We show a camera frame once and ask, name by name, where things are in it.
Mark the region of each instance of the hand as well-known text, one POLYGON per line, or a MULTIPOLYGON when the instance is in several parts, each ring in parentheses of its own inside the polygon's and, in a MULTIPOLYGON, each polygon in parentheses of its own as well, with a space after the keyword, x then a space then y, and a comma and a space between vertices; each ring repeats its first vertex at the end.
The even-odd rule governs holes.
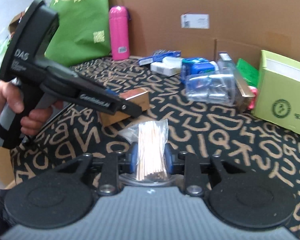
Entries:
MULTIPOLYGON (((20 114, 24 109, 19 89, 11 83, 0 81, 0 114, 6 102, 16 114, 20 114)), ((57 101, 54 106, 58 109, 62 109, 63 102, 57 101)), ((52 115, 52 112, 52 107, 32 110, 29 116, 21 119, 21 132, 29 136, 38 134, 40 128, 52 115)))

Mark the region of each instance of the orange box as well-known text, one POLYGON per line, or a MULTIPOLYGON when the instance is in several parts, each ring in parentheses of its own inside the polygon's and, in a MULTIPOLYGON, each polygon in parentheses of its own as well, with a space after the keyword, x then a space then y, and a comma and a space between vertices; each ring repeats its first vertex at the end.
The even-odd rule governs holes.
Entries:
MULTIPOLYGON (((150 108, 149 92, 144 88, 129 90, 127 92, 121 93, 119 97, 135 103, 138 106, 141 106, 142 111, 146 111, 150 108)), ((107 127, 116 122, 127 119, 128 117, 130 117, 130 115, 117 111, 114 115, 99 113, 99 117, 102 126, 107 127)))

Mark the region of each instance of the black round disc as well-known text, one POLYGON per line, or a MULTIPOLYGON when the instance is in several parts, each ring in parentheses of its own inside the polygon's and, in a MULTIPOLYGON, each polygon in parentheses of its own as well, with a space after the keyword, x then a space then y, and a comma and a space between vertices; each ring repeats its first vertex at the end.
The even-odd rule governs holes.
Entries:
POLYGON ((267 229, 289 222, 295 207, 290 187, 259 174, 233 174, 217 184, 209 203, 221 220, 241 228, 267 229))
POLYGON ((11 189, 5 208, 18 223, 30 228, 52 229, 72 224, 91 208, 89 188, 70 174, 50 173, 11 189))

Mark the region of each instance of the gray ribbed surface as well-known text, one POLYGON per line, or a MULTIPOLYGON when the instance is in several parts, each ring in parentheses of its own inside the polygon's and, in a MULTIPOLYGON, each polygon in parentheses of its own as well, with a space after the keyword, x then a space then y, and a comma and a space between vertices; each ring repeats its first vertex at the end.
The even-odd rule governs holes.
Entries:
POLYGON ((286 228, 247 232, 215 218, 196 197, 177 187, 125 187, 103 197, 82 220, 53 230, 16 226, 1 240, 296 240, 286 228))

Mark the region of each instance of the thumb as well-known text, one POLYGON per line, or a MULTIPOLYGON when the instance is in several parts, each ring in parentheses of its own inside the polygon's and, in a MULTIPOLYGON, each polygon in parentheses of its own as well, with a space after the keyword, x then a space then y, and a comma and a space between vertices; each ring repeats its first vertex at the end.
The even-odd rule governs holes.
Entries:
POLYGON ((23 111, 23 99, 18 87, 11 83, 5 83, 2 88, 2 95, 7 100, 7 103, 13 112, 20 114, 23 111))

